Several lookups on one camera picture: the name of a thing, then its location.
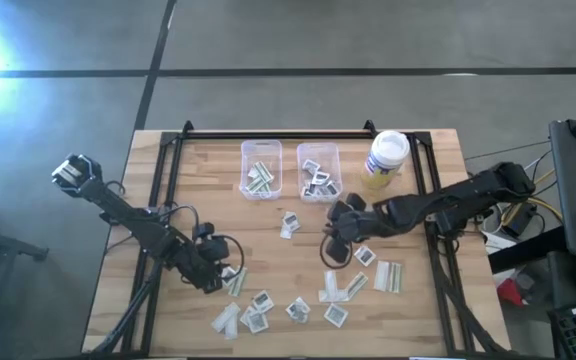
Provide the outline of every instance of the wooden tabletop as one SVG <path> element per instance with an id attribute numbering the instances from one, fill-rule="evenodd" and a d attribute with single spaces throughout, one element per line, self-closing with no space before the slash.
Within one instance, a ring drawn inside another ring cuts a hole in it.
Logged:
<path id="1" fill-rule="evenodd" d="M 441 182 L 444 186 L 464 180 L 466 168 L 457 132 L 430 130 Z M 132 206 L 148 202 L 161 131 L 138 131 L 132 143 L 124 185 L 125 199 Z M 202 222 L 215 224 L 218 233 L 237 238 L 245 252 L 246 277 L 239 298 L 227 289 L 205 295 L 180 281 L 177 271 L 164 271 L 151 346 L 152 356 L 432 356 L 445 355 L 428 250 L 421 226 L 405 235 L 372 238 L 366 244 L 378 259 L 403 264 L 400 294 L 373 290 L 376 262 L 364 268 L 356 259 L 337 271 L 339 288 L 359 272 L 369 282 L 350 302 L 340 303 L 349 311 L 342 328 L 323 318 L 328 304 L 319 303 L 324 289 L 324 271 L 318 247 L 326 222 L 327 205 L 303 203 L 298 195 L 296 147 L 302 140 L 282 140 L 283 189 L 276 201 L 248 201 L 239 192 L 241 153 L 239 140 L 186 141 L 182 150 L 175 201 L 194 205 Z M 358 192 L 368 203 L 385 197 L 417 193 L 410 159 L 401 175 L 381 192 L 361 186 L 359 173 L 368 153 L 369 140 L 338 140 L 344 193 Z M 169 169 L 171 156 L 165 168 Z M 164 172 L 165 196 L 168 172 Z M 432 189 L 426 173 L 427 187 Z M 299 217 L 301 229 L 292 240 L 279 237 L 286 211 Z M 178 212 L 172 224 L 190 233 L 192 216 Z M 123 227 L 110 234 L 109 245 L 126 237 Z M 457 257 L 468 306 L 502 346 L 509 348 L 499 300 L 481 237 L 464 236 Z M 126 309 L 132 287 L 138 246 L 134 240 L 105 257 L 84 341 L 84 350 L 99 344 Z M 239 261 L 231 247 L 231 262 Z M 275 307 L 267 313 L 270 328 L 252 335 L 239 324 L 239 337 L 225 340 L 211 322 L 230 302 L 242 311 L 252 296 L 268 290 Z M 311 307 L 309 322 L 296 324 L 285 308 L 301 296 Z M 458 322 L 452 311 L 458 339 Z M 136 344 L 141 339 L 138 332 Z"/>

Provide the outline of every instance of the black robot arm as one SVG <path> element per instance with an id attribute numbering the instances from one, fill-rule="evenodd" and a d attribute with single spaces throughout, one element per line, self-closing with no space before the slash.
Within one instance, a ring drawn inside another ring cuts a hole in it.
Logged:
<path id="1" fill-rule="evenodd" d="M 468 180 L 427 195 L 403 195 L 376 202 L 372 211 L 357 194 L 337 201 L 328 212 L 324 233 L 333 240 L 326 253 L 336 262 L 348 259 L 349 243 L 369 237 L 407 233 L 428 216 L 439 235 L 451 236 L 463 230 L 468 219 L 499 202 L 520 203 L 535 191 L 521 165 L 500 163 Z"/>
<path id="2" fill-rule="evenodd" d="M 222 287 L 220 260 L 229 251 L 225 237 L 214 235 L 211 223 L 195 227 L 189 239 L 161 214 L 134 208 L 110 190 L 103 182 L 101 166 L 85 155 L 70 155 L 52 177 L 68 195 L 99 206 L 104 211 L 102 219 L 125 226 L 148 255 L 167 269 L 176 267 L 197 289 L 211 293 Z"/>

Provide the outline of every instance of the gray floor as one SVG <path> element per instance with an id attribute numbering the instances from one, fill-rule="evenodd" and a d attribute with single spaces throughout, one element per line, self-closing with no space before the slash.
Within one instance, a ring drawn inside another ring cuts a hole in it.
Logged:
<path id="1" fill-rule="evenodd" d="M 147 69 L 165 0 L 0 0 L 0 70 Z M 179 0 L 162 68 L 573 67 L 576 1 Z M 0 358 L 76 354 L 108 227 L 50 184 L 70 152 L 120 179 L 144 78 L 0 79 L 0 232 L 20 259 Z M 465 157 L 546 140 L 576 118 L 576 75 L 159 79 L 145 127 L 457 128 Z M 467 161 L 524 164 L 540 145 Z M 543 173 L 552 167 L 546 159 Z M 543 197 L 557 204 L 556 191 Z M 555 222 L 548 217 L 548 225 Z M 543 319 L 506 311 L 513 347 L 544 353 Z"/>

